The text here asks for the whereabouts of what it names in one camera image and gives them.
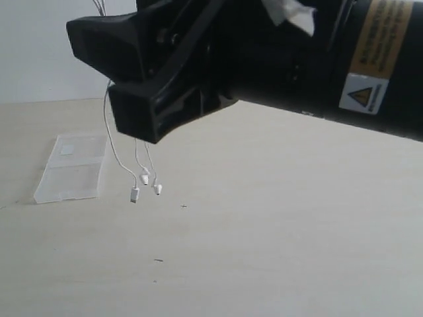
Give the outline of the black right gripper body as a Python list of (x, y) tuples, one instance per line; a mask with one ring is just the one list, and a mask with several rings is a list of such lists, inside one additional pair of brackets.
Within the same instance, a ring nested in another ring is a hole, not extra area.
[(210, 26), (211, 112), (239, 100), (313, 116), (348, 116), (341, 102), (353, 26), (352, 1), (301, 1), (307, 34), (282, 1), (138, 1), (154, 14), (155, 54), (195, 22)]

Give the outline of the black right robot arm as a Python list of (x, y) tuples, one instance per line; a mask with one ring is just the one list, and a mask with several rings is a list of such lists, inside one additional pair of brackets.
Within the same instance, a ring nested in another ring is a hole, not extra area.
[(158, 143), (238, 101), (422, 140), (420, 1), (138, 1), (66, 24), (112, 82), (120, 133)]

